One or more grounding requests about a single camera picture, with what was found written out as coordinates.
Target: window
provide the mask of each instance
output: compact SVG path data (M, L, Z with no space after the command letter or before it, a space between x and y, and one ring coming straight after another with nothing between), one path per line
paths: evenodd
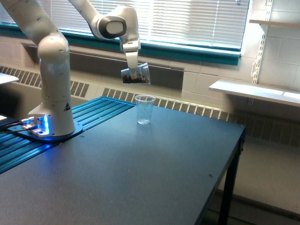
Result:
M90 0L106 14L117 5L137 10L141 42L240 50L249 0ZM67 0L39 0L61 30L89 33ZM0 7L0 22L12 19Z

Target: clear plastic cup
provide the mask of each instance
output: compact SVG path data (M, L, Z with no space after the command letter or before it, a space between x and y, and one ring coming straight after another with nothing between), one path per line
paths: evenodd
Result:
M151 84L147 62L139 65L135 71L129 68L121 70L121 77L123 84Z
M138 95L135 97L137 122L139 124L149 124L155 97L151 95Z

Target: window sill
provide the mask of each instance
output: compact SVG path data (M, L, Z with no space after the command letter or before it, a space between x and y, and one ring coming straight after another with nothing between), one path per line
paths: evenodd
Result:
M19 27L15 24L0 22L0 30L8 32L12 36L25 37ZM71 45L88 46L90 48L100 48L107 51L120 52L118 40L99 40L92 34L75 31L61 30ZM201 47L181 47L178 45L153 44L151 42L141 43L139 55L164 60L198 63L200 61L220 63L227 65L238 65L240 52L217 50Z

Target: wall shelf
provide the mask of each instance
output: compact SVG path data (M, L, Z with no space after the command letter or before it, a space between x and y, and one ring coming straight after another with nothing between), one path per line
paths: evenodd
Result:
M277 26L277 27L287 27L300 29L299 23L289 23L289 22L272 22L264 20L249 20L249 23L257 23L259 25Z
M0 73L0 84L10 83L18 80L19 79L15 76Z
M300 107L300 92L272 86L221 79L212 84L209 90Z

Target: table leg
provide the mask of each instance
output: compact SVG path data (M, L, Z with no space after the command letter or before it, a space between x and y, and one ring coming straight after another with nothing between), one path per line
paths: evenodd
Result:
M233 197L235 177L239 165L241 145L242 144L239 143L239 145L237 146L238 149L236 150L236 153L227 169L218 225L227 225L230 204Z

